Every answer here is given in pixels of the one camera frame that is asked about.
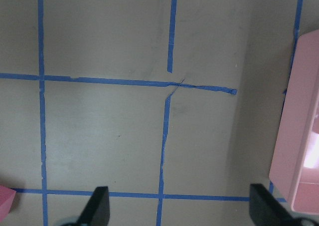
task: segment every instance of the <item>blue tape line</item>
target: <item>blue tape line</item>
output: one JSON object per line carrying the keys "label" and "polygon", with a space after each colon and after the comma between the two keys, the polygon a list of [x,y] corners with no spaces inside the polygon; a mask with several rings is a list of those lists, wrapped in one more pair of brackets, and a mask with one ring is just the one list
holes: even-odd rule
{"label": "blue tape line", "polygon": [[268,189],[268,191],[271,193],[271,194],[273,194],[274,193],[274,184],[273,184],[273,182],[269,182],[269,189]]}
{"label": "blue tape line", "polygon": [[167,140],[168,128],[169,128],[170,99],[176,90],[177,90],[177,88],[165,100],[163,137],[162,137],[162,144],[161,144],[160,170],[159,170],[159,204],[158,204],[158,210],[157,210],[156,226],[161,225],[161,214],[162,214],[163,197],[164,197],[163,166],[164,166],[164,161],[165,161],[165,146],[166,146],[166,140]]}
{"label": "blue tape line", "polygon": [[17,193],[24,193],[24,194],[42,194],[42,190],[34,190],[34,189],[20,189],[20,188],[12,188]]}
{"label": "blue tape line", "polygon": [[[43,190],[36,189],[20,189],[12,188],[17,193],[25,194],[43,194]],[[75,196],[91,196],[92,191],[73,191],[73,190],[47,190],[48,195],[75,195]],[[171,199],[171,200],[206,200],[206,201],[240,201],[248,202],[249,197],[236,196],[209,196],[209,195],[170,195],[170,194],[144,194],[144,193],[127,193],[127,192],[110,192],[110,197],[123,198],[146,198],[146,199]],[[285,202],[285,199],[278,198],[280,202]]]}
{"label": "blue tape line", "polygon": [[39,80],[37,75],[23,75],[23,74],[11,74],[11,73],[0,73],[1,79],[16,79],[16,80]]}
{"label": "blue tape line", "polygon": [[211,201],[244,201],[248,202],[249,197],[235,196],[205,196],[205,195],[164,195],[164,199],[173,200],[211,200]]}
{"label": "blue tape line", "polygon": [[48,195],[83,195],[91,196],[92,191],[74,191],[74,190],[47,190]]}
{"label": "blue tape line", "polygon": [[110,192],[110,197],[158,199],[158,194]]}
{"label": "blue tape line", "polygon": [[287,201],[284,198],[276,198],[276,199],[280,203],[287,203]]}
{"label": "blue tape line", "polygon": [[299,27],[300,27],[301,13],[303,9],[303,1],[304,0],[297,1],[297,9],[296,9],[296,16],[295,16],[295,39],[297,39],[299,36]]}
{"label": "blue tape line", "polygon": [[173,50],[175,38],[175,19],[176,19],[177,0],[171,0],[170,4],[170,21],[169,21],[169,39],[168,39],[168,56],[167,56],[167,71],[173,72]]}
{"label": "blue tape line", "polygon": [[38,57],[39,57],[39,97],[40,97],[40,135],[41,135],[41,174],[42,174],[42,212],[43,226],[48,226],[48,203],[46,181],[46,146],[45,146],[45,82],[44,82],[44,28],[43,0],[38,0]]}
{"label": "blue tape line", "polygon": [[297,0],[297,9],[296,9],[295,25],[294,25],[294,47],[293,47],[293,53],[292,53],[291,61],[290,61],[290,72],[293,68],[293,63],[294,63],[294,58],[295,58],[295,53],[297,48],[303,2],[304,0]]}
{"label": "blue tape line", "polygon": [[184,83],[167,82],[167,81],[145,81],[145,80],[124,80],[124,79],[105,79],[105,78],[90,78],[79,77],[71,78],[70,76],[46,75],[44,77],[48,81],[65,81],[65,82],[82,82],[82,83],[96,83],[96,84],[113,84],[113,85],[134,85],[134,86],[153,86],[153,87],[168,87],[178,86],[184,88],[195,88],[209,91],[221,91],[228,94],[236,95],[237,90],[221,86],[208,85],[190,85]]}
{"label": "blue tape line", "polygon": [[98,83],[98,84],[113,84],[113,85],[157,86],[157,87],[168,86],[167,82],[161,82],[161,81],[105,79],[105,78],[90,78],[90,77],[71,78],[70,76],[55,76],[55,75],[46,75],[44,78],[45,80],[50,80],[50,81]]}

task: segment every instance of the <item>black object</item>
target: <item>black object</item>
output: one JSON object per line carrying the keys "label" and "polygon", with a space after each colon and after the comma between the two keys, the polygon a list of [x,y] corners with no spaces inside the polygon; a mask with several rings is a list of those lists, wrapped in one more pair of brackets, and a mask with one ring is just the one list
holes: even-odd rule
{"label": "black object", "polygon": [[256,226],[319,226],[310,219],[294,219],[262,184],[250,185],[249,198],[249,215]]}
{"label": "black object", "polygon": [[76,223],[63,226],[107,226],[110,220],[108,187],[97,187]]}

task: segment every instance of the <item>gray surface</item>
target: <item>gray surface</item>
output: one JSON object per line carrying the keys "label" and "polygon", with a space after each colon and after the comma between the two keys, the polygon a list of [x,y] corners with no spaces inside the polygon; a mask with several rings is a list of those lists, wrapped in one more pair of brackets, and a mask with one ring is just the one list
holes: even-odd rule
{"label": "gray surface", "polygon": [[177,0],[175,79],[238,88],[254,0]]}
{"label": "gray surface", "polygon": [[[170,0],[44,0],[45,73],[237,88],[236,96],[185,88],[172,96],[164,192],[246,197],[250,183],[269,182],[296,3],[177,0],[169,74]],[[0,73],[37,74],[37,0],[0,6]],[[319,28],[317,8],[304,0],[301,33]],[[164,102],[174,87],[45,85],[49,189],[158,192]],[[0,183],[40,189],[38,82],[1,79],[0,97]],[[77,217],[87,199],[49,195],[50,225]],[[155,225],[157,203],[111,198],[111,225]],[[15,204],[5,226],[42,225],[41,195]],[[162,225],[250,225],[247,205],[164,200]]]}
{"label": "gray surface", "polygon": [[236,191],[237,185],[229,194],[225,188],[229,171],[235,167],[225,159],[236,101],[236,96],[224,93],[182,88],[172,96],[165,148],[165,193],[245,195]]}
{"label": "gray surface", "polygon": [[1,226],[40,226],[42,222],[42,195],[16,194],[11,211]]}
{"label": "gray surface", "polygon": [[[77,220],[88,196],[49,195],[49,226],[61,226]],[[109,226],[150,226],[156,224],[158,201],[155,199],[110,198]]]}
{"label": "gray surface", "polygon": [[253,226],[248,202],[164,200],[163,226]]}
{"label": "gray surface", "polygon": [[48,188],[157,193],[164,102],[172,90],[47,82]]}
{"label": "gray surface", "polygon": [[38,74],[37,0],[0,0],[1,73]]}
{"label": "gray surface", "polygon": [[0,79],[0,185],[41,189],[39,83]]}
{"label": "gray surface", "polygon": [[46,74],[164,79],[169,13],[170,0],[44,0]]}

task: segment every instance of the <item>pink plastic container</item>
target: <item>pink plastic container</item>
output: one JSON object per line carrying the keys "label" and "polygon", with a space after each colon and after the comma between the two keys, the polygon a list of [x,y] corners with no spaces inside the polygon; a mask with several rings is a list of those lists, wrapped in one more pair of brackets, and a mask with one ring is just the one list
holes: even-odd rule
{"label": "pink plastic container", "polygon": [[14,190],[0,186],[0,222],[9,213],[14,196]]}
{"label": "pink plastic container", "polygon": [[291,209],[319,214],[319,30],[301,36],[287,89],[270,180]]}

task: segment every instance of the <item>blue tape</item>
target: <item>blue tape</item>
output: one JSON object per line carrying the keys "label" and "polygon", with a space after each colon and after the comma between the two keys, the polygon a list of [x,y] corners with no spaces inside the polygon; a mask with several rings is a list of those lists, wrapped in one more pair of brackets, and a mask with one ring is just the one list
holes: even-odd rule
{"label": "blue tape", "polygon": [[271,182],[271,181],[269,182],[268,191],[269,191],[271,194],[274,193],[274,184],[273,184],[273,182]]}
{"label": "blue tape", "polygon": [[170,99],[176,90],[177,88],[165,100],[163,136],[162,136],[162,143],[161,143],[160,170],[159,170],[159,204],[158,204],[158,210],[157,210],[156,226],[161,225],[161,214],[162,214],[163,197],[164,197],[163,166],[165,161],[165,146],[166,146],[166,140],[167,140],[168,128],[169,128]]}
{"label": "blue tape", "polygon": [[110,197],[158,199],[158,194],[110,192]]}
{"label": "blue tape", "polygon": [[303,9],[303,1],[304,0],[297,1],[297,9],[296,9],[296,16],[295,16],[295,39],[297,39],[299,36],[300,19],[301,19],[301,13]]}
{"label": "blue tape", "polygon": [[92,191],[74,191],[74,190],[47,190],[48,195],[83,195],[91,196]]}
{"label": "blue tape", "polygon": [[164,199],[174,199],[174,200],[211,200],[211,201],[241,201],[241,202],[248,202],[249,201],[249,197],[205,196],[205,195],[164,195]]}
{"label": "blue tape", "polygon": [[287,203],[287,201],[284,198],[276,198],[276,199],[280,203]]}
{"label": "blue tape", "polygon": [[42,194],[42,190],[34,190],[34,189],[20,189],[20,188],[12,188],[12,190],[15,190],[17,193],[22,194]]}
{"label": "blue tape", "polygon": [[168,39],[168,56],[167,56],[167,71],[173,72],[173,50],[175,38],[175,19],[176,19],[177,0],[171,0],[170,4],[170,21],[169,21],[169,39]]}
{"label": "blue tape", "polygon": [[237,90],[221,86],[206,86],[206,85],[190,85],[184,83],[167,82],[167,81],[145,81],[145,80],[124,80],[124,79],[105,79],[105,78],[90,78],[79,77],[71,78],[70,76],[46,75],[44,77],[48,81],[65,81],[65,82],[82,82],[96,84],[113,84],[113,85],[135,85],[135,86],[153,86],[153,87],[168,87],[178,86],[184,88],[195,88],[209,91],[221,91],[228,94],[236,95]]}
{"label": "blue tape", "polygon": [[39,57],[39,97],[40,97],[40,135],[41,135],[41,174],[42,174],[42,212],[43,226],[48,226],[48,202],[46,180],[46,146],[45,146],[45,82],[44,82],[44,53],[43,53],[43,0],[38,0],[38,57]]}
{"label": "blue tape", "polygon": [[293,53],[292,53],[291,61],[290,61],[290,72],[293,68],[293,63],[294,63],[294,58],[295,58],[295,53],[296,53],[296,48],[297,48],[297,41],[298,41],[298,37],[299,37],[300,19],[301,19],[301,13],[302,13],[302,9],[303,9],[303,2],[304,2],[304,0],[297,1],[297,9],[296,9],[295,25],[294,25],[294,47],[293,47]]}
{"label": "blue tape", "polygon": [[[12,188],[17,193],[25,194],[43,194],[43,190],[35,189],[20,189]],[[91,196],[92,191],[73,191],[73,190],[47,190],[48,195],[75,195],[75,196]],[[144,194],[144,193],[127,193],[127,192],[110,192],[110,197],[123,198],[146,198],[146,199],[172,199],[172,200],[206,200],[206,201],[235,201],[248,202],[249,197],[235,197],[235,196],[209,196],[209,195],[169,195],[169,194]],[[285,199],[278,198],[280,202],[285,202]]]}
{"label": "blue tape", "polygon": [[1,79],[16,79],[16,80],[39,80],[37,75],[23,75],[23,74],[11,74],[11,73],[0,73]]}

